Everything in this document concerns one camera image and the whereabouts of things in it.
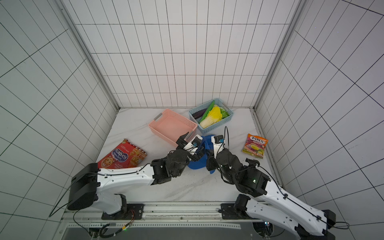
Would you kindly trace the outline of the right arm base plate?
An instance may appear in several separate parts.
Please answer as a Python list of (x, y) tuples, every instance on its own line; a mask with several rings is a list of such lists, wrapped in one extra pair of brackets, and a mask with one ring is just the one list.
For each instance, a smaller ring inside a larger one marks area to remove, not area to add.
[(223, 220), (250, 220), (251, 217), (247, 215), (246, 211), (236, 204), (221, 204), (218, 210), (222, 215)]

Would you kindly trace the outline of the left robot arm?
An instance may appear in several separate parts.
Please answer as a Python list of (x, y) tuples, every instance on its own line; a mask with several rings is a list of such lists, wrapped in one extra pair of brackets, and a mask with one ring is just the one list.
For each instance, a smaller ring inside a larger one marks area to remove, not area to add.
[(205, 150), (203, 140), (200, 135), (190, 142), (179, 137), (175, 150), (143, 167), (114, 170), (99, 168), (96, 163), (87, 165), (71, 180), (68, 210), (93, 207), (107, 215), (127, 212), (124, 189), (136, 185), (160, 185), (181, 176), (190, 162), (202, 158)]

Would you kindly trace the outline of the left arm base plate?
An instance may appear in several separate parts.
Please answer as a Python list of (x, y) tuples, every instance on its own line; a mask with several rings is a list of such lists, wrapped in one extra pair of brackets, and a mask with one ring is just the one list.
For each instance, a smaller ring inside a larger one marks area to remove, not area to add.
[(141, 220), (144, 212), (144, 204), (125, 204), (122, 209), (112, 215), (103, 213), (102, 220), (122, 221), (122, 220)]

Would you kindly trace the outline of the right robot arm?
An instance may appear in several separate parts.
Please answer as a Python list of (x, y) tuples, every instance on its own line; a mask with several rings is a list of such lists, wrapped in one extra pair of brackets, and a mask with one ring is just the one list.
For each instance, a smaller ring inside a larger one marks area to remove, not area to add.
[(216, 169), (225, 183), (240, 192), (234, 212), (240, 219), (260, 219), (272, 223), (299, 240), (334, 240), (330, 229), (336, 223), (336, 214), (318, 210), (280, 188), (275, 180), (261, 171), (258, 160), (246, 159), (243, 165), (228, 149), (210, 154), (208, 170)]

